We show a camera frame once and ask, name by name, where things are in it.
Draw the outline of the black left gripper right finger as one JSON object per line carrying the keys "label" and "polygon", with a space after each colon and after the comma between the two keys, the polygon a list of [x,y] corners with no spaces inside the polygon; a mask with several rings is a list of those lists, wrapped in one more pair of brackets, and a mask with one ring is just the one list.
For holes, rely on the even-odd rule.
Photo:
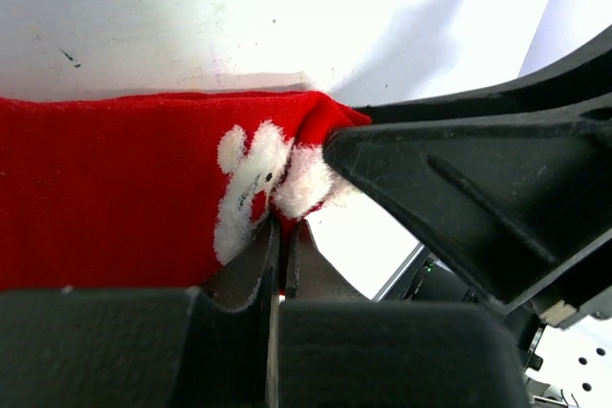
{"label": "black left gripper right finger", "polygon": [[340,277],[300,224],[279,308],[280,406],[529,406],[514,341],[484,308],[306,287]]}

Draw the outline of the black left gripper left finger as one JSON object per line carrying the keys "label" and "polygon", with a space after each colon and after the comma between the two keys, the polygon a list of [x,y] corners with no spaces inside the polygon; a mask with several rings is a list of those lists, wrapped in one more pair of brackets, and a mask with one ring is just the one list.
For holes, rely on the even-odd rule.
{"label": "black left gripper left finger", "polygon": [[1,296],[5,407],[270,407],[275,220],[199,287]]}

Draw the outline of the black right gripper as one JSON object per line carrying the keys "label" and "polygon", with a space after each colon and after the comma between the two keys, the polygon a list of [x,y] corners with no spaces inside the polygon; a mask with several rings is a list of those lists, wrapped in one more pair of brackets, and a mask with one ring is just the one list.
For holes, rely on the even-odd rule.
{"label": "black right gripper", "polygon": [[370,107],[325,161],[491,308],[611,315],[611,33],[478,90]]}

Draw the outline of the red santa sock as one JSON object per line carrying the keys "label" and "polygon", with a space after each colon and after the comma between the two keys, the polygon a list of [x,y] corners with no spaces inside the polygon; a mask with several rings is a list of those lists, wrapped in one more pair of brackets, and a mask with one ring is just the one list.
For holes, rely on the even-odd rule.
{"label": "red santa sock", "polygon": [[1,102],[1,286],[183,287],[343,185],[322,157],[368,116],[319,92]]}

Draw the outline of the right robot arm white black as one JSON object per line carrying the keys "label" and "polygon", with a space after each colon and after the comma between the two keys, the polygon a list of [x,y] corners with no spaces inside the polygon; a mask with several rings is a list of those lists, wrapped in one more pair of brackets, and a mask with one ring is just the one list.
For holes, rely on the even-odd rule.
{"label": "right robot arm white black", "polygon": [[570,326],[611,285],[611,33],[480,90],[376,107],[324,158],[475,293],[474,302],[332,303],[321,335],[281,326],[279,403],[525,407],[504,317]]}

